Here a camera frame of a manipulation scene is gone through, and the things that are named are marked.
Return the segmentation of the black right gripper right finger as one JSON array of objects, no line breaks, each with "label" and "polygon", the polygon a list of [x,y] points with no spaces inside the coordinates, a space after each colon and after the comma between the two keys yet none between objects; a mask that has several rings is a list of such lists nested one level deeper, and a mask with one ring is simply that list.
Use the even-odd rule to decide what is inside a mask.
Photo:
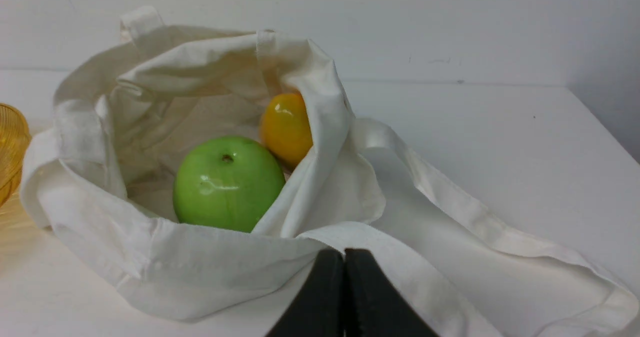
[{"label": "black right gripper right finger", "polygon": [[345,249],[346,337],[436,337],[387,278],[373,253]]}]

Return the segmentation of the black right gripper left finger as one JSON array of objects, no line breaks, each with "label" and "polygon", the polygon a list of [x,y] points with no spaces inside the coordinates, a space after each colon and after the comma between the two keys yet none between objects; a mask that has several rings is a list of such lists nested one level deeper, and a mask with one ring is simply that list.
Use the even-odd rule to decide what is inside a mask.
[{"label": "black right gripper left finger", "polygon": [[268,337],[342,337],[344,266],[341,253],[321,250],[301,289]]}]

